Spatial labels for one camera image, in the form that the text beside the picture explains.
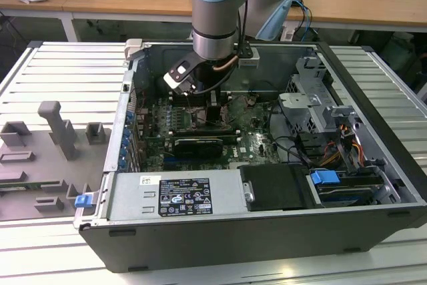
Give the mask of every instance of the black plastic cover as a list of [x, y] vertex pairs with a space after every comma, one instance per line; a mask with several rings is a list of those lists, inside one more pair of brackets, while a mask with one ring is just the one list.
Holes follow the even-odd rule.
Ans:
[[243, 182], [250, 183], [255, 201], [251, 212], [262, 210], [303, 210], [314, 208], [305, 167], [300, 164], [241, 166]]

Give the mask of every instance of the blue latch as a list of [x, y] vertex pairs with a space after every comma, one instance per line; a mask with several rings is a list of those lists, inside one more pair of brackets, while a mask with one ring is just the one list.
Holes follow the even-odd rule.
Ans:
[[334, 170], [316, 170], [310, 175], [315, 185], [317, 184], [339, 184], [340, 178]]
[[92, 208], [93, 195], [78, 195], [75, 198], [74, 206], [76, 208]]

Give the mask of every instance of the blue cable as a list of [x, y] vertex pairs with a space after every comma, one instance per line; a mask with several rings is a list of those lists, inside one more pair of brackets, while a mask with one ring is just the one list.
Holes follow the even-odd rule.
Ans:
[[308, 32], [308, 27], [310, 26], [312, 18], [310, 17], [310, 15], [308, 13], [307, 7], [300, 0], [292, 0], [292, 1], [295, 1], [301, 7], [301, 9], [304, 10], [304, 13], [305, 13], [305, 15], [307, 17], [306, 30], [304, 31], [304, 34], [303, 34], [303, 36], [301, 38], [301, 41], [304, 41], [304, 39], [306, 38], [306, 35], [307, 35], [307, 32]]

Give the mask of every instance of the motherboard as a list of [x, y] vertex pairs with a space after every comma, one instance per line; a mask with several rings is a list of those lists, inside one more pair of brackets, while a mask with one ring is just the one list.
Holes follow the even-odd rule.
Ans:
[[[280, 163], [277, 146], [270, 140], [267, 129], [271, 103], [258, 102], [253, 94], [233, 95], [228, 99], [220, 107], [220, 120], [215, 123], [206, 119], [204, 107], [193, 107], [197, 102], [189, 99], [176, 102], [159, 98], [143, 104], [137, 110], [142, 171], [223, 170], [245, 164]], [[175, 155], [174, 146], [188, 141], [212, 145], [196, 153], [219, 154], [216, 157]]]

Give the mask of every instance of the power supply label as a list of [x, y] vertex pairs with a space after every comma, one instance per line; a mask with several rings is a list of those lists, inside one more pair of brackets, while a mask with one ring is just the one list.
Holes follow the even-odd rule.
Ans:
[[212, 213], [209, 178], [160, 181], [160, 216], [206, 215]]

